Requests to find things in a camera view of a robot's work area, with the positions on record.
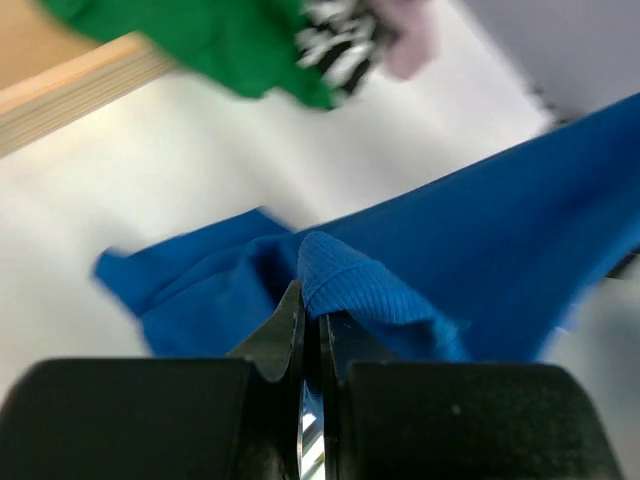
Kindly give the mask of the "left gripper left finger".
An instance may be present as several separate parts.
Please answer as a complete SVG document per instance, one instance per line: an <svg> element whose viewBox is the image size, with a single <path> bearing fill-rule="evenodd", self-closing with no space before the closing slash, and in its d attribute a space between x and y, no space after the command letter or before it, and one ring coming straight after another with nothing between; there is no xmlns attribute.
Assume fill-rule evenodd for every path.
<svg viewBox="0 0 640 480"><path fill-rule="evenodd" d="M273 315L216 359L58 358L1 409L5 479L296 479L305 313Z"/></svg>

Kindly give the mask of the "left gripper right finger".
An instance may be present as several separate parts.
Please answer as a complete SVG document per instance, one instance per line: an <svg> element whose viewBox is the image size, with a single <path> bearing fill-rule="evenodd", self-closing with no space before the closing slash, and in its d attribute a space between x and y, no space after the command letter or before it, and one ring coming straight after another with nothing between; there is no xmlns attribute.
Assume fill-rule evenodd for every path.
<svg viewBox="0 0 640 480"><path fill-rule="evenodd" d="M589 396L544 364L400 360L345 314L319 322L330 479L619 479Z"/></svg>

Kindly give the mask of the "blue tank top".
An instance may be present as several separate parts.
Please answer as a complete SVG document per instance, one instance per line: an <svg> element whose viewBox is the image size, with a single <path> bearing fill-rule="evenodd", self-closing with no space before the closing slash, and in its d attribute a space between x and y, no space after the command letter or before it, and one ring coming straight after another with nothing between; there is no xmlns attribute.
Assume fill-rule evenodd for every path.
<svg viewBox="0 0 640 480"><path fill-rule="evenodd" d="M95 277L158 356L228 353L302 284L409 360L535 359L574 300L639 244L639 99L352 215L293 232L254 209Z"/></svg>

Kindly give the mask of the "green tank top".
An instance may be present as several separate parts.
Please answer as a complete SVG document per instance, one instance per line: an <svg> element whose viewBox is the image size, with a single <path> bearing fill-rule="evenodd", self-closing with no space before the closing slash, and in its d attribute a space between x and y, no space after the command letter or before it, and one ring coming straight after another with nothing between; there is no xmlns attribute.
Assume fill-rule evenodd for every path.
<svg viewBox="0 0 640 480"><path fill-rule="evenodd" d="M306 24L300 1L48 0L41 5L73 31L102 43L141 34L239 96L259 99L278 89L311 108L334 106L320 73L298 64L295 35Z"/></svg>

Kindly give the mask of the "black white striped tank top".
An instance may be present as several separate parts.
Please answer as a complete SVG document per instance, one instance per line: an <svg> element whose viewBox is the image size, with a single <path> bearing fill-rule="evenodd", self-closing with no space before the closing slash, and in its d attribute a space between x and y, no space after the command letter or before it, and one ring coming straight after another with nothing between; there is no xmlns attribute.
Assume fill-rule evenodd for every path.
<svg viewBox="0 0 640 480"><path fill-rule="evenodd" d="M394 33L364 1L306 1L298 65L320 74L337 108L361 89Z"/></svg>

